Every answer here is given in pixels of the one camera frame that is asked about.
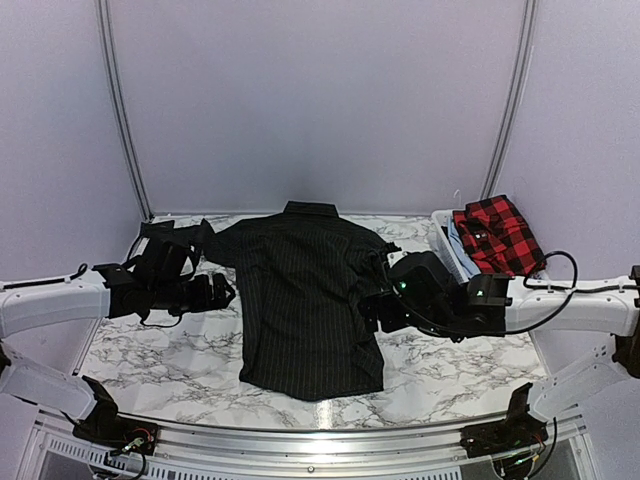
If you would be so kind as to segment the white plastic laundry basket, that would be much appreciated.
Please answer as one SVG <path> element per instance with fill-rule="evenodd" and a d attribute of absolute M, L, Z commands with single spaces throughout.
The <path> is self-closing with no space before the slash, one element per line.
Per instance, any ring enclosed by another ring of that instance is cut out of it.
<path fill-rule="evenodd" d="M 469 281 L 465 272 L 457 260 L 447 237 L 447 226 L 450 217 L 453 217 L 453 210 L 438 210 L 431 215 L 431 220 L 435 228 L 435 237 L 431 243 L 432 249 L 438 255 L 444 266 L 462 284 Z"/>

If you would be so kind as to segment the black pinstriped long sleeve shirt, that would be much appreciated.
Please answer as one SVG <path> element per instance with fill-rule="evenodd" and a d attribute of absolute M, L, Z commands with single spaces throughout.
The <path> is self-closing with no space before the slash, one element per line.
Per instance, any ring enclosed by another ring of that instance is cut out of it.
<path fill-rule="evenodd" d="M 310 402 L 382 391 L 384 359 L 358 304 L 385 290 L 397 250 L 331 204 L 290 201 L 275 215 L 207 226 L 204 257 L 235 272 L 240 381 Z"/>

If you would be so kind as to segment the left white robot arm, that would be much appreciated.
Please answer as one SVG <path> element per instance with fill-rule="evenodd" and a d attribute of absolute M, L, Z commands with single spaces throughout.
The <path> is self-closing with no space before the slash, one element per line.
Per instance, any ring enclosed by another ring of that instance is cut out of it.
<path fill-rule="evenodd" d="M 221 274 L 200 274 L 197 266 L 214 237 L 207 221 L 178 227 L 172 221 L 144 223 L 121 264 L 82 264 L 68 276 L 1 286 L 1 336 L 75 320 L 136 315 L 154 310 L 181 319 L 186 314 L 227 308 L 236 293 Z M 154 423 L 120 415 L 116 401 L 97 380 L 67 375 L 16 350 L 1 348 L 1 391 L 19 400 L 60 411 L 75 437 L 124 452 L 149 453 Z"/>

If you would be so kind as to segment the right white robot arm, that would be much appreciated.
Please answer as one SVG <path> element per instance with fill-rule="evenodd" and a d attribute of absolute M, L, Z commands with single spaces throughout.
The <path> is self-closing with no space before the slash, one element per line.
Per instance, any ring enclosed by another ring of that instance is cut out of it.
<path fill-rule="evenodd" d="M 478 457 L 548 438 L 562 411 L 615 383 L 639 375 L 639 269 L 601 281 L 555 283 L 529 276 L 479 274 L 458 282 L 431 251 L 409 253 L 385 269 L 386 290 L 360 300 L 371 332 L 413 327 L 455 343 L 535 330 L 608 334 L 601 346 L 538 383 L 515 389 L 504 419 L 461 431 Z"/>

